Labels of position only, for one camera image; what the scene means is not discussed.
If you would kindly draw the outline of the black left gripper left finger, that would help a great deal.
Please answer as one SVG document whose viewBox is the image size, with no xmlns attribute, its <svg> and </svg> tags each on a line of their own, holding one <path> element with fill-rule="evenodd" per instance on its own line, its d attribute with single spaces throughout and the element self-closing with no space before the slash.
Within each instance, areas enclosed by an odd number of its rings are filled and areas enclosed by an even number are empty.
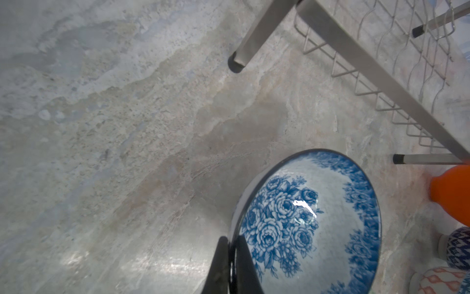
<svg viewBox="0 0 470 294">
<path fill-rule="evenodd" d="M 202 294 L 227 294 L 230 277 L 229 241 L 221 236 L 204 284 Z"/>
</svg>

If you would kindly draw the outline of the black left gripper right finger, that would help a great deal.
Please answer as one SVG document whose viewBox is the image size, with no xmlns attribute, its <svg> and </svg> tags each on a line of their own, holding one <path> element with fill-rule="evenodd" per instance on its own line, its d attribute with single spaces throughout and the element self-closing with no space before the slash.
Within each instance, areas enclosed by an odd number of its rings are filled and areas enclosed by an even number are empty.
<svg viewBox="0 0 470 294">
<path fill-rule="evenodd" d="M 232 244 L 232 293 L 263 294 L 247 241 L 239 235 Z"/>
</svg>

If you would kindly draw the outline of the blue floral bowl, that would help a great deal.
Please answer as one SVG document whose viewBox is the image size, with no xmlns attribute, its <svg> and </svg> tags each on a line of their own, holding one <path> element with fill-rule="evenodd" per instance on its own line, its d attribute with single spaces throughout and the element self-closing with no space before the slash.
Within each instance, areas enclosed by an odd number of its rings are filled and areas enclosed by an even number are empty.
<svg viewBox="0 0 470 294">
<path fill-rule="evenodd" d="M 367 294 L 378 269 L 381 215 L 365 172 L 330 149 L 308 149 L 258 174 L 236 205 L 266 294 Z"/>
</svg>

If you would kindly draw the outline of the red geometric pattern bowl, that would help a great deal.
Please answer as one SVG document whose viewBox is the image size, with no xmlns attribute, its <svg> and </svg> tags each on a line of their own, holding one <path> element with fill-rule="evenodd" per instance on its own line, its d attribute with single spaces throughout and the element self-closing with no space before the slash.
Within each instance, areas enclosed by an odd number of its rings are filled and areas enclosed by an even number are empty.
<svg viewBox="0 0 470 294">
<path fill-rule="evenodd" d="M 409 294 L 468 294 L 470 272 L 450 267 L 436 267 L 425 273 L 414 273 Z"/>
</svg>

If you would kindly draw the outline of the orange plastic bowl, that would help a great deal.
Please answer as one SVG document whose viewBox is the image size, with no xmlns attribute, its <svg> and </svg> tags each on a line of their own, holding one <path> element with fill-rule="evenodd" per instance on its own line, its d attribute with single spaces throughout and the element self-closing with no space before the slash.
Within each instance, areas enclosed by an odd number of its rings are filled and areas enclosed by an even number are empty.
<svg viewBox="0 0 470 294">
<path fill-rule="evenodd" d="M 470 226 L 470 166 L 456 165 L 430 182 L 430 199 L 463 225 Z"/>
</svg>

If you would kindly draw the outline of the steel wire dish rack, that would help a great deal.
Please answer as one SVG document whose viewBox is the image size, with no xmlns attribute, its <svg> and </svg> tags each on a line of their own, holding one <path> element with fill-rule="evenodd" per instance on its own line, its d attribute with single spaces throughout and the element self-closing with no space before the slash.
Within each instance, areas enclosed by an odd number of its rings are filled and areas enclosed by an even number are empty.
<svg viewBox="0 0 470 294">
<path fill-rule="evenodd" d="M 395 102 L 399 109 L 410 115 L 420 127 L 449 150 L 447 154 L 394 154 L 394 164 L 469 164 L 469 151 L 413 98 L 376 58 L 367 53 L 318 1 L 273 1 L 268 4 L 236 51 L 229 57 L 228 67 L 232 72 L 240 73 L 248 65 L 291 9 L 296 9 L 301 19 L 354 69 L 372 82 L 380 93 Z"/>
</svg>

